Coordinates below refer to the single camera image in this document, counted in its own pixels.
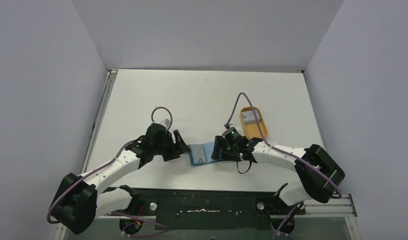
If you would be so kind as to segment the white credit card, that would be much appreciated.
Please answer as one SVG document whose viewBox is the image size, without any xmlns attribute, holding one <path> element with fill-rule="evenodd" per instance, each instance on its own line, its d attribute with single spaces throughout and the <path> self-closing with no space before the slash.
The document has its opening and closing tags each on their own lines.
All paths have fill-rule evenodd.
<svg viewBox="0 0 408 240">
<path fill-rule="evenodd" d="M 202 145 L 194 145 L 193 159 L 195 164 L 203 164 L 206 162 L 205 151 Z"/>
</svg>

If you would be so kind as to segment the blue leather card holder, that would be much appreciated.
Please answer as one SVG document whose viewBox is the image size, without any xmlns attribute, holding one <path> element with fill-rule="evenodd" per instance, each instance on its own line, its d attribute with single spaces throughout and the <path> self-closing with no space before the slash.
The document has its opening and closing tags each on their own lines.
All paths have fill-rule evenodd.
<svg viewBox="0 0 408 240">
<path fill-rule="evenodd" d="M 221 160 L 212 158 L 214 146 L 214 141 L 203 144 L 188 145 L 189 149 L 191 150 L 189 153 L 190 165 L 192 167 L 198 167 L 220 162 Z"/>
</svg>

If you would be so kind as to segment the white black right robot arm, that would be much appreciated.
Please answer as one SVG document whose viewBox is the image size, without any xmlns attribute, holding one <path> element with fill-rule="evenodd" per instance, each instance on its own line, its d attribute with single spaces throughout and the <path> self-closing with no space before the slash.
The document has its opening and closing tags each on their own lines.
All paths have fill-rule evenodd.
<svg viewBox="0 0 408 240">
<path fill-rule="evenodd" d="M 346 174 L 317 144 L 303 148 L 270 144 L 259 137 L 248 139 L 231 127 L 215 136 L 211 157 L 221 161 L 271 164 L 296 173 L 298 181 L 285 183 L 275 193 L 273 207 L 281 214 L 306 200 L 326 204 L 331 198 L 342 196 L 339 185 Z"/>
</svg>

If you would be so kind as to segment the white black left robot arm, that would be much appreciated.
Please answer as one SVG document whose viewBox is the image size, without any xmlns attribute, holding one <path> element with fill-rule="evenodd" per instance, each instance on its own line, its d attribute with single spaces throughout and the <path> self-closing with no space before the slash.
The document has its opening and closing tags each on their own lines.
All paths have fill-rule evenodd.
<svg viewBox="0 0 408 240">
<path fill-rule="evenodd" d="M 178 130 L 170 132 L 165 125 L 152 123 L 144 135 L 125 143 L 108 162 L 80 175 L 67 174 L 56 191 L 46 220 L 80 234 L 99 216 L 118 210 L 133 215 L 140 208 L 134 191 L 127 186 L 114 188 L 112 184 L 144 167 L 155 156 L 162 156 L 167 162 L 189 153 L 191 149 Z"/>
</svg>

